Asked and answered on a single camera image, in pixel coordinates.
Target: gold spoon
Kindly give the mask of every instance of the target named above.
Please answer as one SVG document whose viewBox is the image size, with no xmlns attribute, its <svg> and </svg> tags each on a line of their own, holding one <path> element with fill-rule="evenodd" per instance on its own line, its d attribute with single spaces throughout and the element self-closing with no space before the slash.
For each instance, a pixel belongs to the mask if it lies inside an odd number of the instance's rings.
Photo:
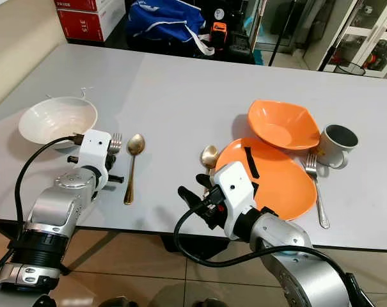
<svg viewBox="0 0 387 307">
<path fill-rule="evenodd" d="M 123 203 L 130 205 L 134 201 L 134 166 L 135 157 L 145 149 L 145 139 L 141 134 L 135 134 L 127 143 L 128 152 L 132 155 L 132 166 L 130 167 L 129 181 Z"/>
<path fill-rule="evenodd" d="M 210 170 L 216 167 L 217 159 L 219 158 L 219 152 L 213 145 L 206 146 L 200 154 L 200 162 L 206 168 L 206 175 L 210 174 Z"/>
</svg>

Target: fork handle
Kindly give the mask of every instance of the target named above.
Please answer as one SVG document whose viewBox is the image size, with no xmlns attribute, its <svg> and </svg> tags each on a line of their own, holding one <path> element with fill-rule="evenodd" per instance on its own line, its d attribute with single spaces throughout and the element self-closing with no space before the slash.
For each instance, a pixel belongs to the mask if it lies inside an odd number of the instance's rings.
<svg viewBox="0 0 387 307">
<path fill-rule="evenodd" d="M 315 188 L 317 190 L 317 208 L 319 211 L 320 225 L 321 225 L 321 227 L 328 229 L 329 228 L 329 221 L 328 221 L 326 212 L 324 211 L 324 206 L 322 205 L 320 187 L 319 187 L 319 182 L 318 182 L 317 178 L 314 178 L 314 183 L 315 183 Z"/>
</svg>

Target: blue bag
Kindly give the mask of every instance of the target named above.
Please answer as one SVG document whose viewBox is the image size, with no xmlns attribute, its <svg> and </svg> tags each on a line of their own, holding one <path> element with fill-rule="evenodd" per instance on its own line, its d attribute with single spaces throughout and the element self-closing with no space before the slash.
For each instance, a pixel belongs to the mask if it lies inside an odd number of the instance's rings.
<svg viewBox="0 0 387 307">
<path fill-rule="evenodd" d="M 214 48 L 207 47 L 198 37 L 204 24 L 200 8 L 181 0 L 136 0 L 129 10 L 127 33 L 149 40 L 193 41 L 210 56 Z"/>
</svg>

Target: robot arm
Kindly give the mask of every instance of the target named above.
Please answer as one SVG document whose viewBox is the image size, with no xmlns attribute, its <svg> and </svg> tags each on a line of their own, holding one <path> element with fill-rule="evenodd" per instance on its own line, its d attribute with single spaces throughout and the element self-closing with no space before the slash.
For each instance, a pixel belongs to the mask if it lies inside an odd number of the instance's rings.
<svg viewBox="0 0 387 307">
<path fill-rule="evenodd" d="M 0 306 L 55 306 L 47 294 L 58 284 L 61 260 L 81 212 L 108 181 L 123 182 L 123 177 L 108 175 L 119 151 L 110 134 L 89 130 L 81 143 L 79 156 L 68 157 L 75 168 L 42 192 L 22 235 L 9 244 L 14 252 L 0 270 Z"/>
<path fill-rule="evenodd" d="M 210 178 L 210 182 L 206 183 L 203 175 L 196 178 L 210 190 L 201 200 L 186 188 L 179 188 L 179 195 L 189 207 L 194 207 L 190 211 L 202 217 L 211 229 L 218 225 L 230 239 L 240 238 L 248 242 L 253 256 L 239 257 L 241 261 L 255 258 L 257 253 L 262 254 L 262 263 L 280 282 L 289 306 L 373 306 L 359 289 L 352 274 L 347 273 L 348 278 L 344 273 L 341 276 L 334 269 L 337 264 L 331 265 L 325 261 L 325 258 L 329 259 L 325 255 L 319 257 L 322 253 L 312 249 L 310 238 L 301 227 L 281 220 L 266 207 L 261 211 L 257 209 L 253 200 L 253 186 L 240 162 L 226 165 Z M 239 263 L 234 260 L 208 262 L 190 255 L 178 241 L 178 231 L 183 221 L 181 219 L 175 228 L 175 244 L 185 256 L 211 267 Z M 281 247 L 281 252 L 263 253 L 277 247 Z"/>
</svg>

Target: cardboard box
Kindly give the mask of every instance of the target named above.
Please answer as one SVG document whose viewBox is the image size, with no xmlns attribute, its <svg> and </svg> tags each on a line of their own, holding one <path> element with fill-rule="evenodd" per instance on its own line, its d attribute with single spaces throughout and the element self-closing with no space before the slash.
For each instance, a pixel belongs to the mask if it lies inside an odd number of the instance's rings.
<svg viewBox="0 0 387 307">
<path fill-rule="evenodd" d="M 99 11 L 109 0 L 54 0 L 57 8 L 70 10 Z"/>
<path fill-rule="evenodd" d="M 105 42 L 125 15 L 124 0 L 108 0 L 97 12 L 57 9 L 65 37 Z"/>
</svg>

